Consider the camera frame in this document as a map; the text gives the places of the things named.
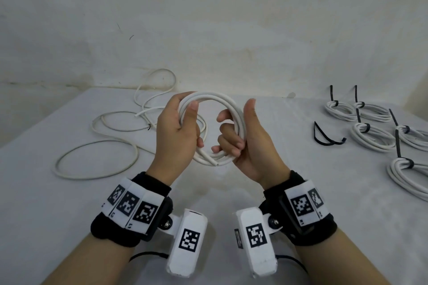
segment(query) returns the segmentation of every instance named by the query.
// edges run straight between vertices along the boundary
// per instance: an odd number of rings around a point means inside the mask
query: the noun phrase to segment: fingernail
[[[198,109],[198,105],[199,105],[199,103],[196,100],[194,100],[190,103],[189,107],[190,107],[190,109],[196,110],[196,109]]]

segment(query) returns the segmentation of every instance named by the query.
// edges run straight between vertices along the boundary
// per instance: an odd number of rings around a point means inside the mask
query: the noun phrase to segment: black and white square marker
[[[263,232],[263,227],[261,223],[255,224],[253,226],[247,226],[246,228],[249,245],[251,248],[261,246],[262,244],[267,244],[268,240],[266,239],[266,235]]]
[[[309,201],[309,198],[306,194],[294,197],[290,199],[294,211],[296,212],[297,216],[302,216],[311,212],[314,212],[314,208],[311,205],[311,202]]]
[[[236,243],[238,244],[238,248],[243,249],[241,235],[239,234],[238,228],[235,229],[235,237],[236,237]]]
[[[185,228],[183,235],[181,236],[179,248],[195,252],[196,247],[198,246],[200,235],[201,234],[199,232]]]
[[[126,216],[129,216],[134,210],[134,207],[137,205],[139,200],[139,197],[127,191],[126,194],[122,197],[119,204],[116,206],[116,209],[125,214]]]
[[[134,214],[133,220],[150,224],[157,209],[158,207],[156,205],[147,202],[141,202],[140,206],[137,208]]]
[[[321,199],[321,196],[318,194],[318,191],[316,188],[311,189],[308,191],[309,196],[312,198],[312,202],[314,203],[315,207],[320,208],[324,205],[324,202]]]
[[[107,201],[111,205],[115,205],[116,201],[120,198],[120,196],[122,196],[124,191],[125,191],[124,187],[122,187],[121,185],[117,185],[116,189],[107,198]]]

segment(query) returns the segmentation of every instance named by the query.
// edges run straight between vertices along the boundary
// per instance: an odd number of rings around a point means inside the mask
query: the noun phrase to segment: person's left hand
[[[197,101],[189,104],[183,119],[183,126],[180,126],[179,104],[191,93],[194,91],[172,96],[158,118],[156,154],[146,173],[168,186],[190,164],[196,147],[204,146],[199,126],[196,123],[199,107]]]

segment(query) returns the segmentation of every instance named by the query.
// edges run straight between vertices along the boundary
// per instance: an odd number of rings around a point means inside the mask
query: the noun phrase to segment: wristband
[[[145,172],[132,181],[124,178],[102,205],[91,233],[126,247],[150,241],[161,220],[173,211],[172,200],[166,197],[170,191]]]
[[[334,217],[311,181],[291,171],[290,179],[265,191],[260,205],[282,226],[281,232],[296,246],[312,246],[337,230]]]

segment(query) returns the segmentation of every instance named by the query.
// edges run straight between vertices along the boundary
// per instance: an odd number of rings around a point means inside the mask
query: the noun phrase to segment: person's right hand
[[[266,190],[286,181],[290,177],[290,169],[276,152],[269,134],[260,125],[254,106],[253,98],[249,99],[243,108],[247,142],[235,133],[233,124],[223,123],[220,126],[219,145],[211,149],[214,153],[224,150],[236,157],[233,163],[239,170]],[[225,120],[233,120],[228,109],[222,110],[217,117],[218,122]]]

